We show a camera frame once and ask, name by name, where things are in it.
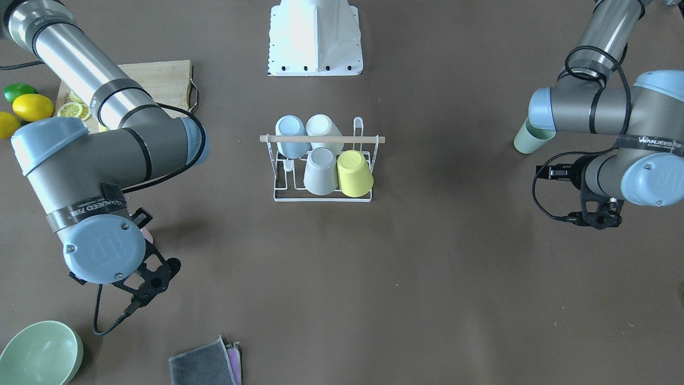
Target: green bowl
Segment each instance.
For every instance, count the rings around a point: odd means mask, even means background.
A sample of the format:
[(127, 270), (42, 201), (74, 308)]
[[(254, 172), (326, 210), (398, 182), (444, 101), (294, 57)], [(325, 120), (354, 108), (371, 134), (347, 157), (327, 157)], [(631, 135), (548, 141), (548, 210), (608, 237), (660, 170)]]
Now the green bowl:
[(81, 337), (67, 325), (43, 321), (25, 328), (0, 356), (0, 385), (64, 385), (81, 366)]

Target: cloth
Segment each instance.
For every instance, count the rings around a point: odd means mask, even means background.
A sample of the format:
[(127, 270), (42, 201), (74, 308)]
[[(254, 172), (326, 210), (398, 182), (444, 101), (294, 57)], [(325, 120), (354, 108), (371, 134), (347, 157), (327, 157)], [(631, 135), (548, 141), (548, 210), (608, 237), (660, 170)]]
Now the cloth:
[(241, 385), (239, 343), (224, 345), (219, 336), (213, 343), (169, 358), (169, 369), (172, 385)]

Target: gray cloth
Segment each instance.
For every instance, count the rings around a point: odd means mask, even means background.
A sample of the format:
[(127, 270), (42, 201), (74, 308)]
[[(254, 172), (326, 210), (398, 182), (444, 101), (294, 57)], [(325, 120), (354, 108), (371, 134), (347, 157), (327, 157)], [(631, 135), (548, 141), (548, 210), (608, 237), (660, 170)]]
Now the gray cloth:
[(172, 385), (237, 385), (223, 340), (169, 358)]

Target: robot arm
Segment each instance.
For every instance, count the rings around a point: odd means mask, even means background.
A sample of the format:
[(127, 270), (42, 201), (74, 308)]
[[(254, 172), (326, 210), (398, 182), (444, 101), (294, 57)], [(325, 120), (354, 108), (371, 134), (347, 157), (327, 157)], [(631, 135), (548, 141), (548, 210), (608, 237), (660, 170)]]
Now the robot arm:
[[(667, 206), (684, 199), (684, 71), (648, 72), (632, 88), (620, 74), (624, 90), (606, 88), (651, 2), (598, 1), (556, 86), (531, 98), (529, 122), (538, 129), (617, 135), (609, 151), (586, 153), (574, 164), (538, 166), (538, 177), (568, 180), (581, 191), (582, 211), (556, 219), (618, 227), (624, 201)], [(587, 210), (591, 201), (598, 203), (596, 212)]]
[[(28, 124), (12, 137), (64, 259), (78, 282), (110, 284), (133, 294), (132, 310), (166, 290), (180, 269), (164, 260), (138, 228), (151, 215), (129, 214), (123, 192), (177, 175), (208, 155), (205, 133), (193, 116), (170, 118), (135, 81), (88, 39), (72, 13), (56, 0), (0, 0), (0, 37), (16, 42), (47, 64), (85, 103), (108, 132), (90, 134), (76, 118)], [(145, 260), (160, 259), (149, 271)], [(145, 282), (124, 285), (137, 273)]]

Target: green cup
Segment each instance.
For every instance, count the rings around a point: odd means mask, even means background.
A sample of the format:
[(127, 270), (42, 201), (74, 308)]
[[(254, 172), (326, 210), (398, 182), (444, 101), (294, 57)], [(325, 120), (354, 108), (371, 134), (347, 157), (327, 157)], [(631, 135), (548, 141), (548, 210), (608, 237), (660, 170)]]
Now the green cup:
[(352, 198), (362, 197), (373, 188), (373, 174), (366, 157), (356, 150), (344, 151), (337, 158), (340, 190)]
[(529, 122), (529, 118), (525, 119), (525, 123), (520, 127), (520, 131), (513, 140), (513, 145), (516, 150), (521, 153), (533, 153), (543, 146), (549, 140), (553, 139), (555, 131), (549, 129), (539, 129), (534, 127)]

